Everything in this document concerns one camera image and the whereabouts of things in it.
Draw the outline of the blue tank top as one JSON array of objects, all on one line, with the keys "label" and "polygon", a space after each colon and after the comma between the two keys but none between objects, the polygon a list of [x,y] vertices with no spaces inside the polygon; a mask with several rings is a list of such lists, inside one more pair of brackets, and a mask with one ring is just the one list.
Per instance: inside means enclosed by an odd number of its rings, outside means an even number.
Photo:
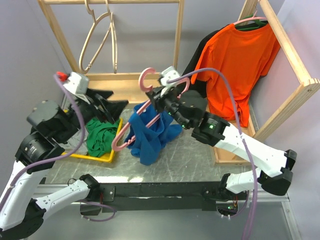
[{"label": "blue tank top", "polygon": [[157,115],[152,105],[148,106],[141,114],[137,111],[143,106],[140,103],[133,108],[129,134],[125,138],[127,142],[133,136],[135,141],[127,146],[132,156],[139,158],[142,165],[150,166],[156,162],[159,154],[166,144],[173,141],[183,131],[179,124],[173,124],[173,118],[167,112],[162,112],[160,118],[147,127],[147,124]]}]

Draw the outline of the yellow plastic tray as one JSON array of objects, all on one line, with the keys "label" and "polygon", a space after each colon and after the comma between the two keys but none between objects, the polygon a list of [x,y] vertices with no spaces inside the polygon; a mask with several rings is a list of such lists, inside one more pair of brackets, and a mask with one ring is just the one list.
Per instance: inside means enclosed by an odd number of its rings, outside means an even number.
[{"label": "yellow plastic tray", "polygon": [[[123,118],[119,118],[119,126],[116,132],[116,136],[119,134],[120,130],[122,129],[122,126],[123,126]],[[88,154],[88,148],[86,143],[87,136],[88,136],[88,133],[85,135],[84,143],[82,143],[81,147],[77,150],[77,152],[71,154],[70,157],[77,158],[77,159],[85,159],[90,161],[97,161],[102,163],[111,163],[115,156],[115,151],[113,149],[111,150],[111,153],[105,153],[101,157],[93,157]]]}]

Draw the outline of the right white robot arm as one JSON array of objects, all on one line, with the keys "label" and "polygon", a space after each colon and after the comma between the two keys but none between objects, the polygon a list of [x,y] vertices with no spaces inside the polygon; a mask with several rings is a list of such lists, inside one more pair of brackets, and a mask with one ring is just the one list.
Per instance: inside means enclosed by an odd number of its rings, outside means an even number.
[{"label": "right white robot arm", "polygon": [[239,129],[225,119],[206,110],[207,100],[195,90],[179,93],[174,87],[161,94],[156,87],[146,95],[158,113],[167,112],[200,143],[223,149],[253,163],[251,171],[223,175],[218,193],[224,199],[261,187],[264,191],[284,196],[293,179],[297,153],[272,148]]}]

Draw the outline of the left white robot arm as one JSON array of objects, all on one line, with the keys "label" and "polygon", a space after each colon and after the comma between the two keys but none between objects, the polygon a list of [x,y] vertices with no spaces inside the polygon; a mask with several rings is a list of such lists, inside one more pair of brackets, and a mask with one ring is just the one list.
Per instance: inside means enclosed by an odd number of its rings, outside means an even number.
[{"label": "left white robot arm", "polygon": [[88,101],[77,99],[76,109],[63,111],[53,100],[39,103],[27,117],[32,131],[21,142],[11,177],[0,198],[0,237],[22,240],[34,234],[52,214],[77,201],[97,201],[100,183],[90,174],[47,196],[34,198],[41,180],[65,156],[62,144],[93,118],[116,122],[127,100],[109,100],[107,90],[87,90]]}]

